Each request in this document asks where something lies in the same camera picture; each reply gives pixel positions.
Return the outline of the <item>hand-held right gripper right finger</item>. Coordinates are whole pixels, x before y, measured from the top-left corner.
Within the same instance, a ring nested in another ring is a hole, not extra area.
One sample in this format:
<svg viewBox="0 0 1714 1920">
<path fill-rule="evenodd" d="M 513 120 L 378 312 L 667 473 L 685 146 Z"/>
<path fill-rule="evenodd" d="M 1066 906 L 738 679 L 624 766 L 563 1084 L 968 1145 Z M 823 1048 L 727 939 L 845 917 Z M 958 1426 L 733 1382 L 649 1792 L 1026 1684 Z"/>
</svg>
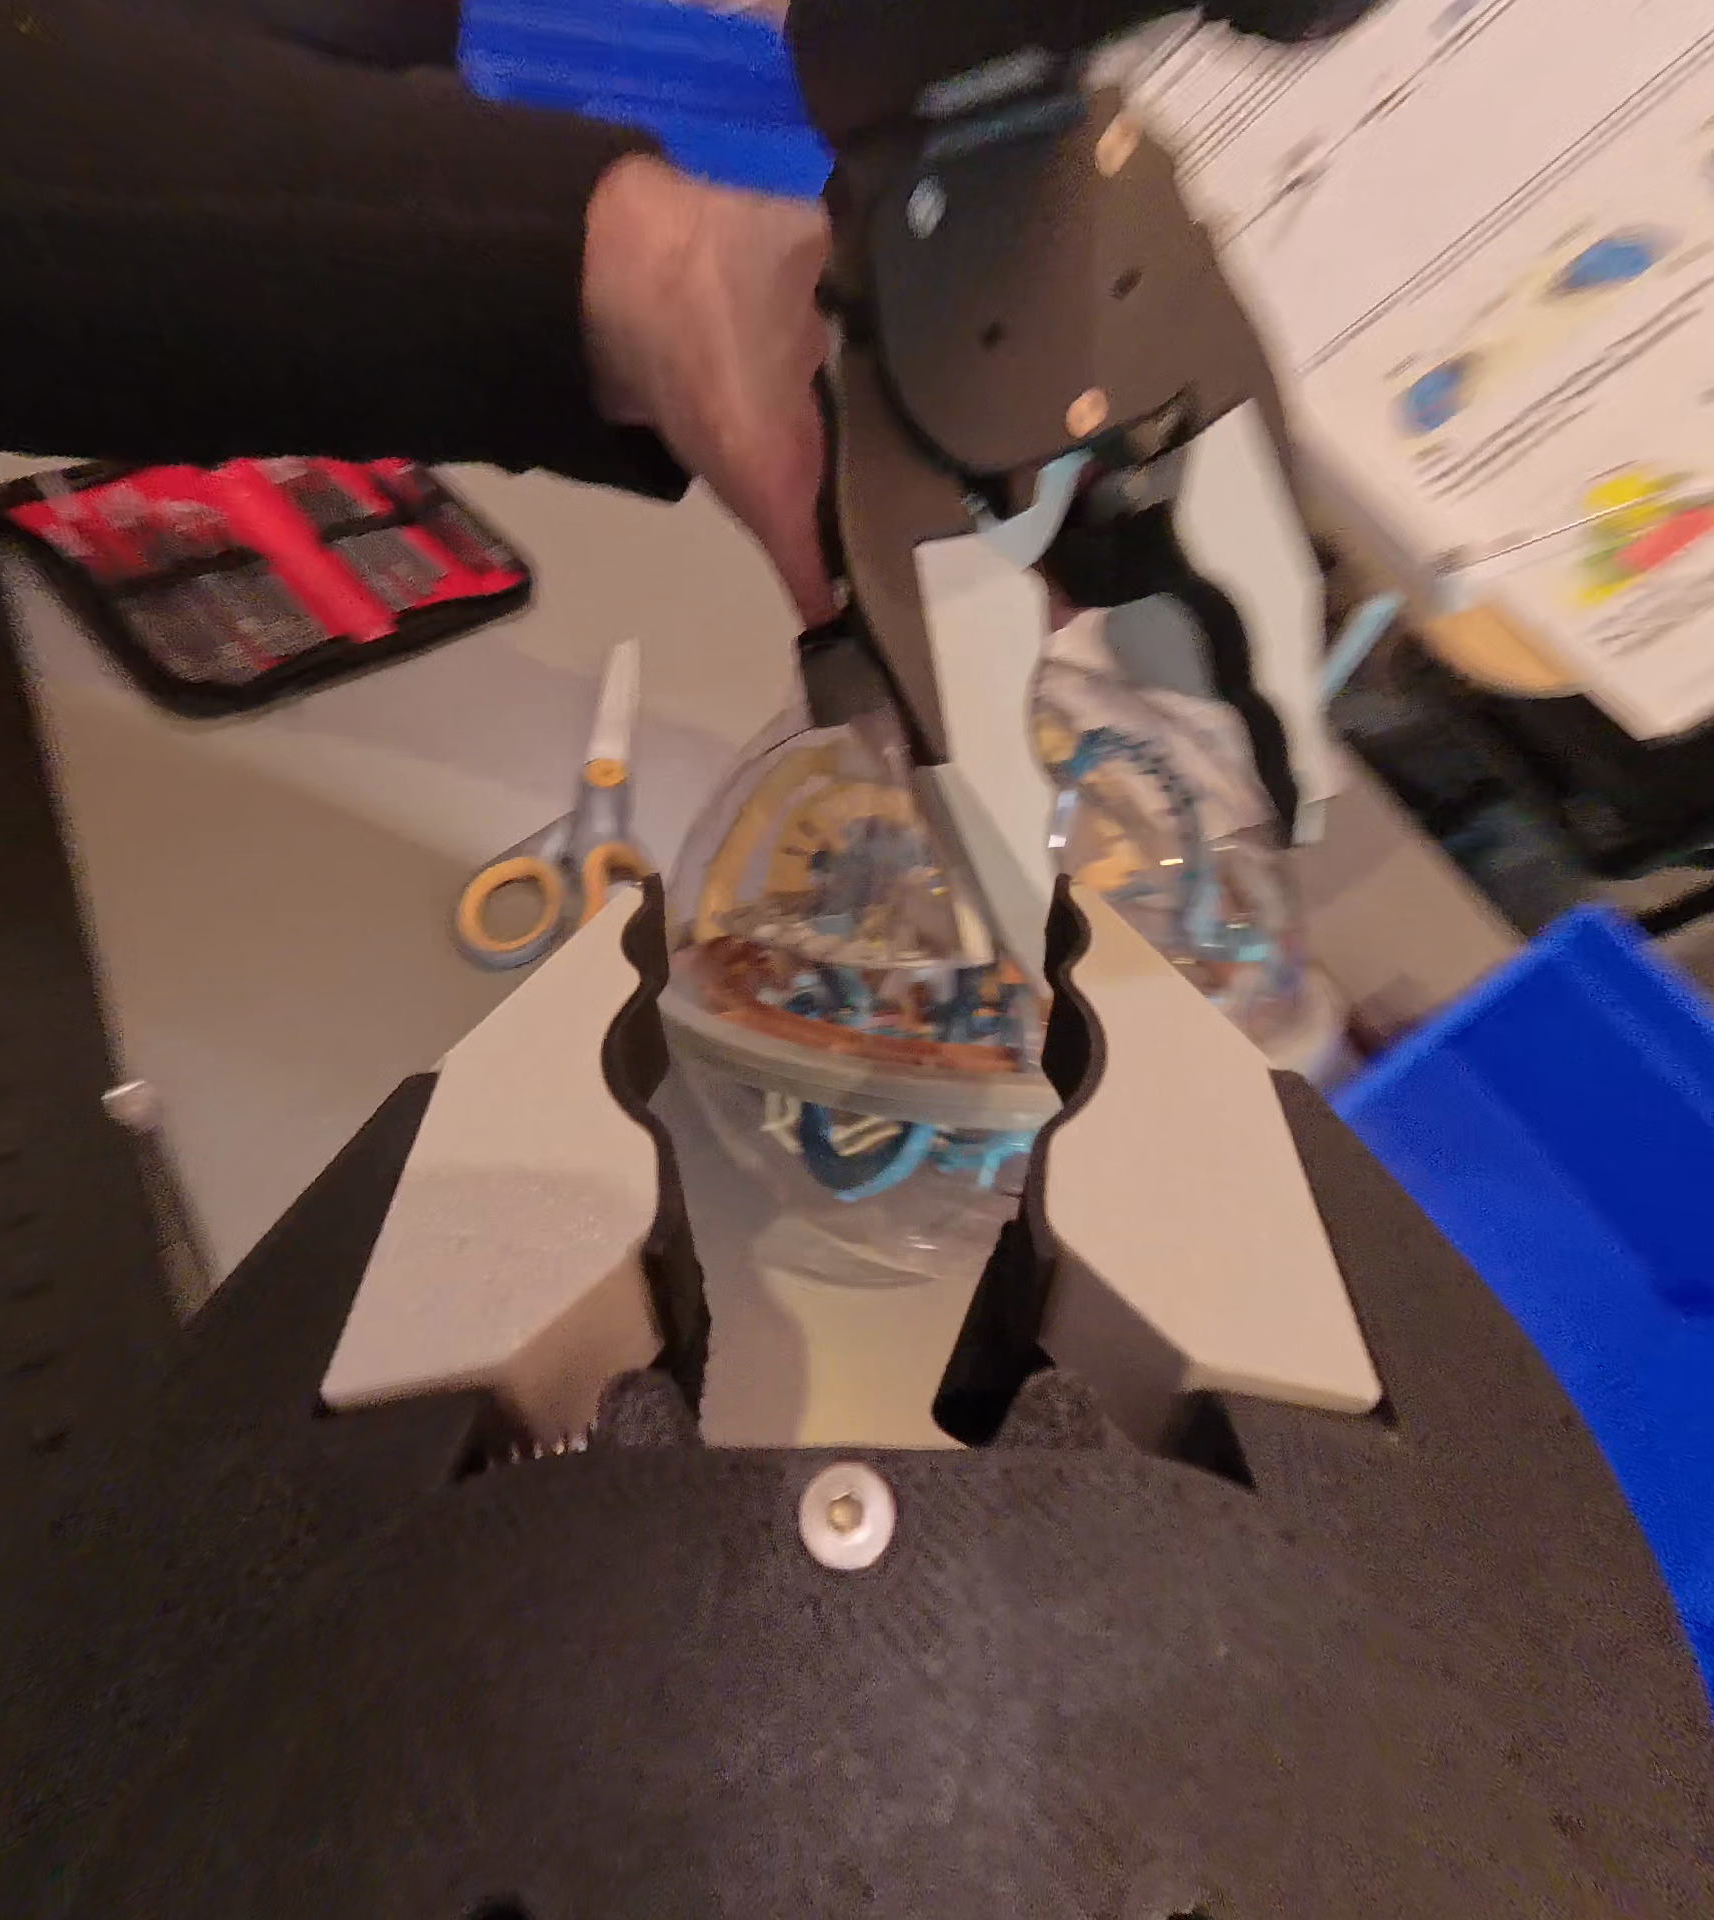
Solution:
<svg viewBox="0 0 1714 1920">
<path fill-rule="evenodd" d="M 1206 1447 L 1231 1400 L 1341 1418 L 1385 1386 L 1265 1054 L 1092 885 L 1046 914 L 1057 1112 L 934 1392 L 986 1447 L 1041 1375 L 1136 1447 Z"/>
</svg>

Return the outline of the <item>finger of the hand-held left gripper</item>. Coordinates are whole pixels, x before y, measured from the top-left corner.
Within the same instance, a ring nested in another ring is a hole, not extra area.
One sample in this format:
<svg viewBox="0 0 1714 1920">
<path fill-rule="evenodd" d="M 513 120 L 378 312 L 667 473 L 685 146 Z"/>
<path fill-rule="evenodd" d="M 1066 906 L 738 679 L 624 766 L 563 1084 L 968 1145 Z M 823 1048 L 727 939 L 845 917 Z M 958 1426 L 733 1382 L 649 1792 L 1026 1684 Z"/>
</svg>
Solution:
<svg viewBox="0 0 1714 1920">
<path fill-rule="evenodd" d="M 1286 845 L 1314 845 L 1341 789 L 1324 724 L 1324 569 L 1271 416 L 1247 398 L 1144 468 L 1089 480 L 1061 528 L 1061 597 L 1096 628 L 1072 651 L 1250 777 Z"/>
<path fill-rule="evenodd" d="M 1057 789 L 1034 746 L 1046 594 L 982 536 L 929 539 L 915 564 L 944 724 L 920 793 L 998 949 L 1041 969 L 1057 881 Z"/>
</svg>

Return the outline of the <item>person's left hand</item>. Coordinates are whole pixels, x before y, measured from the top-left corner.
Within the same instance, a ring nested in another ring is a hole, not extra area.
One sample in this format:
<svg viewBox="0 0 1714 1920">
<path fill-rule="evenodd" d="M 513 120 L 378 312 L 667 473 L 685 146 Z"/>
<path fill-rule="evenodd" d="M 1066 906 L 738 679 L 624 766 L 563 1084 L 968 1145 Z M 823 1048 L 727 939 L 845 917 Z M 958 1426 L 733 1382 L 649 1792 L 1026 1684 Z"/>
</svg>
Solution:
<svg viewBox="0 0 1714 1920">
<path fill-rule="evenodd" d="M 605 420 L 652 430 L 759 543 L 799 622 L 834 611 L 819 501 L 830 433 L 820 203 L 624 156 L 587 203 L 582 338 Z"/>
</svg>

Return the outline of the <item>white instruction board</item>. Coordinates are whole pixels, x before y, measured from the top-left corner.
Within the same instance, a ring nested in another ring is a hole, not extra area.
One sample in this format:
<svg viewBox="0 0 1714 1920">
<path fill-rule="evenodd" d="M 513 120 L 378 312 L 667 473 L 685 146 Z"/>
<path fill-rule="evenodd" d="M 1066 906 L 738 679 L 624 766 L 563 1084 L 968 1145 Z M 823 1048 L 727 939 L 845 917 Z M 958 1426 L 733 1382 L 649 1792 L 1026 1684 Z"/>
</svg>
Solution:
<svg viewBox="0 0 1714 1920">
<path fill-rule="evenodd" d="M 1714 721 L 1714 2 L 1171 13 L 1092 75 L 1178 162 L 1304 493 L 1638 739 Z"/>
</svg>

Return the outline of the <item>grey and yellow scissors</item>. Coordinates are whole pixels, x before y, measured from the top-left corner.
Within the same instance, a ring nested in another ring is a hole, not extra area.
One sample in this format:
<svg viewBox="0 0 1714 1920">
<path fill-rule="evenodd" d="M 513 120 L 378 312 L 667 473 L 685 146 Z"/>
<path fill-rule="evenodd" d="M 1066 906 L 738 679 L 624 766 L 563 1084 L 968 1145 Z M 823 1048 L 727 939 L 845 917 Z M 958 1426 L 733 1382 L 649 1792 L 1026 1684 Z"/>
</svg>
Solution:
<svg viewBox="0 0 1714 1920">
<path fill-rule="evenodd" d="M 653 863 L 631 834 L 631 738 L 641 688 L 642 647 L 637 640 L 620 640 L 605 657 L 574 803 L 479 866 L 457 899 L 450 927 L 474 966 L 518 971 L 543 963 L 582 921 L 605 909 L 616 888 L 653 874 Z M 507 888 L 525 888 L 536 909 L 529 923 L 496 932 L 493 902 Z"/>
</svg>

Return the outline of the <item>person's left forearm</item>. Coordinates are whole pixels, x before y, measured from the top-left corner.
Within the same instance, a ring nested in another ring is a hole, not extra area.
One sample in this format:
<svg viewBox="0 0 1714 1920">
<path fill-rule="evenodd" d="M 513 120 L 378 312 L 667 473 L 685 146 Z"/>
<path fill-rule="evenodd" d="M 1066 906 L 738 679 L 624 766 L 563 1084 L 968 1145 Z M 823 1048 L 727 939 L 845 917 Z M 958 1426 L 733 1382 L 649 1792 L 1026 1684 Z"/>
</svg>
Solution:
<svg viewBox="0 0 1714 1920">
<path fill-rule="evenodd" d="M 587 206 L 642 152 L 198 2 L 0 2 L 0 450 L 678 497 L 582 344 Z"/>
</svg>

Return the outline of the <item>clear maze ball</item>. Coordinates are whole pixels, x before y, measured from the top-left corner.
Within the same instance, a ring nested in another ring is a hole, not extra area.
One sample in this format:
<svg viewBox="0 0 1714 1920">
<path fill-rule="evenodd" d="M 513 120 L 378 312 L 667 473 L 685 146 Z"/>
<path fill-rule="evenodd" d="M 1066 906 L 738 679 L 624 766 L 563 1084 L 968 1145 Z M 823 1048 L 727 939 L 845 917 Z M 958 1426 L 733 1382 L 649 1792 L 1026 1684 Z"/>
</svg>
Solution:
<svg viewBox="0 0 1714 1920">
<path fill-rule="evenodd" d="M 1268 1066 L 1324 1084 L 1345 1022 L 1231 707 L 1050 658 L 1030 721 L 1061 871 Z M 783 711 L 678 848 L 670 913 L 663 1019 L 717 1145 L 774 1193 L 769 1259 L 843 1286 L 973 1278 L 1061 1104 L 1050 1005 L 893 724 Z"/>
</svg>

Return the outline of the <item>blue plastic bin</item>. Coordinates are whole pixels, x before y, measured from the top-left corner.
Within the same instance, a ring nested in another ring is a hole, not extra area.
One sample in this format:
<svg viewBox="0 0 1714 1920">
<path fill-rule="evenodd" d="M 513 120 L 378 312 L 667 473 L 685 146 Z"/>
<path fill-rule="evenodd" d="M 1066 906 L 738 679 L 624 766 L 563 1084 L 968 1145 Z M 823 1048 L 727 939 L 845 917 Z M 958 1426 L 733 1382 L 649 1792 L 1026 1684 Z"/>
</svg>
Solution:
<svg viewBox="0 0 1714 1920">
<path fill-rule="evenodd" d="M 1587 906 L 1357 1072 L 1335 1111 L 1587 1417 L 1714 1705 L 1714 1005 Z"/>
</svg>

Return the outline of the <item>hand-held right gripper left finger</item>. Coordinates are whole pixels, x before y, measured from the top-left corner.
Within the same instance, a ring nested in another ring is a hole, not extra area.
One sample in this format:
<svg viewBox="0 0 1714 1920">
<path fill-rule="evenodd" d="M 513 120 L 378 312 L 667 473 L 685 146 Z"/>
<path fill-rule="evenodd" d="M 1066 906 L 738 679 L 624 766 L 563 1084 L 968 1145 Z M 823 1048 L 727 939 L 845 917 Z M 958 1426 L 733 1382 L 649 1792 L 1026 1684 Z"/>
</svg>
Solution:
<svg viewBox="0 0 1714 1920">
<path fill-rule="evenodd" d="M 609 1380 L 657 1368 L 702 1411 L 713 1318 L 653 1112 L 664 987 L 664 896 L 645 875 L 445 1054 L 325 1407 L 474 1392 L 513 1418 L 596 1418 Z"/>
</svg>

